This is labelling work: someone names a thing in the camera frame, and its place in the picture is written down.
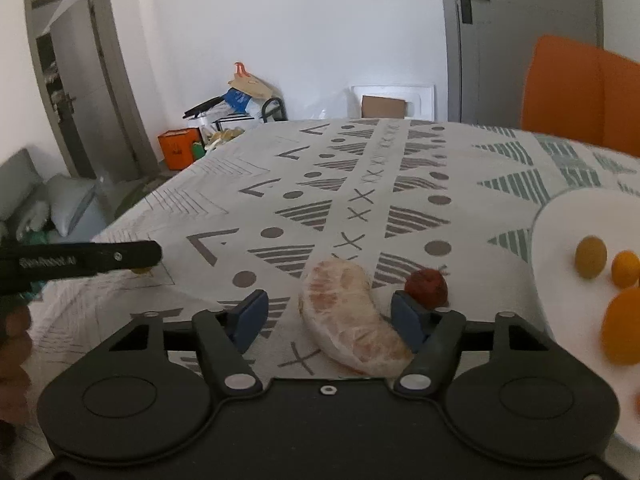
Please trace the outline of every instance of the door frame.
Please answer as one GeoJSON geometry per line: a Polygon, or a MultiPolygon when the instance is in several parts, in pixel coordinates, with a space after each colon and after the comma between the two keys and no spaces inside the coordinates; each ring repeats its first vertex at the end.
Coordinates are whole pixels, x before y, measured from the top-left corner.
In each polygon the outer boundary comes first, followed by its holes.
{"type": "MultiPolygon", "coordinates": [[[[460,0],[442,0],[447,41],[447,79],[449,121],[462,120],[462,42],[460,40],[460,0]]],[[[596,0],[596,44],[604,47],[604,10],[596,0]]]]}
{"type": "MultiPolygon", "coordinates": [[[[57,0],[24,0],[27,39],[31,52],[33,70],[35,72],[38,89],[40,90],[42,104],[47,113],[47,119],[49,120],[53,135],[69,173],[71,176],[78,176],[78,170],[66,147],[62,131],[58,125],[58,117],[49,99],[33,27],[33,9],[55,1],[57,0]]],[[[89,1],[94,6],[95,11],[95,15],[92,16],[92,18],[95,19],[94,35],[98,40],[96,42],[96,48],[100,48],[102,51],[100,59],[103,62],[102,67],[107,88],[110,89],[111,99],[116,108],[116,114],[119,117],[118,122],[123,126],[125,142],[132,149],[136,163],[140,168],[140,173],[142,175],[155,175],[159,171],[158,160],[151,147],[144,124],[142,123],[142,118],[140,117],[140,112],[138,111],[138,106],[136,105],[133,91],[131,90],[127,69],[124,65],[122,52],[120,51],[111,0],[89,1]]]]}

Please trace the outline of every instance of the doorway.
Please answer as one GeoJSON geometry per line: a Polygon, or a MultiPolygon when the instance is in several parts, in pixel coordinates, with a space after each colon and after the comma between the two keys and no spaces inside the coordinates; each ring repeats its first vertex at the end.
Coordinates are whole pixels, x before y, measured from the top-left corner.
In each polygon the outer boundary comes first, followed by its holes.
{"type": "Polygon", "coordinates": [[[69,173],[107,189],[157,174],[110,0],[24,1],[40,95],[69,173]]]}
{"type": "Polygon", "coordinates": [[[527,71],[545,34],[602,46],[602,0],[444,0],[449,120],[520,126],[527,71]]]}

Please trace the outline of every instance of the small round fruit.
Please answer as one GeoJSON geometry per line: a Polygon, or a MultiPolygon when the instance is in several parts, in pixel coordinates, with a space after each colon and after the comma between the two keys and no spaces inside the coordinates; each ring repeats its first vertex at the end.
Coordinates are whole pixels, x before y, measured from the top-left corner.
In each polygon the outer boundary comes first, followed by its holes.
{"type": "Polygon", "coordinates": [[[640,288],[627,288],[609,303],[602,322],[600,343],[615,365],[640,363],[640,288]]]}
{"type": "Polygon", "coordinates": [[[444,306],[449,295],[444,276],[435,269],[416,270],[406,279],[404,291],[427,310],[444,306]]]}
{"type": "Polygon", "coordinates": [[[607,265],[607,247],[597,236],[583,238],[575,249],[575,270],[585,280],[596,278],[607,265]]]}
{"type": "Polygon", "coordinates": [[[617,288],[635,285],[640,277],[640,260],[633,251],[618,253],[611,264],[611,279],[617,288]]]}

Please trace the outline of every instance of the brown cardboard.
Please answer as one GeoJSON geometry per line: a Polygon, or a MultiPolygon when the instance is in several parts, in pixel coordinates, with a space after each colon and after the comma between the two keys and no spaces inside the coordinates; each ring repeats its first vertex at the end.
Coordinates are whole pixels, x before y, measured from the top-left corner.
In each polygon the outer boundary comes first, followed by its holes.
{"type": "Polygon", "coordinates": [[[404,119],[406,102],[388,97],[362,97],[362,117],[364,119],[404,119]]]}

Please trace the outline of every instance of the table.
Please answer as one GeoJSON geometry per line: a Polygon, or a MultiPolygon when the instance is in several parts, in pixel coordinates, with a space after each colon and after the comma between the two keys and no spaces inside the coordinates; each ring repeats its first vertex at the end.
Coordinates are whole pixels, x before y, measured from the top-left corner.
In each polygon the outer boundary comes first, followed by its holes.
{"type": "MultiPolygon", "coordinates": [[[[269,319],[245,354],[260,378],[352,376],[319,351],[298,311],[305,268],[332,255],[369,273],[383,314],[409,273],[434,267],[447,277],[450,306],[468,319],[513,310],[542,329],[529,268],[537,212],[569,188],[640,196],[639,170],[631,156],[508,128],[265,124],[198,160],[95,239],[156,240],[160,266],[47,285],[31,307],[31,400],[132,317],[153,310],[190,319],[255,288],[270,297],[269,319]]],[[[197,371],[193,354],[170,358],[197,371]]],[[[50,457],[34,417],[16,456],[16,476],[50,457]]]]}

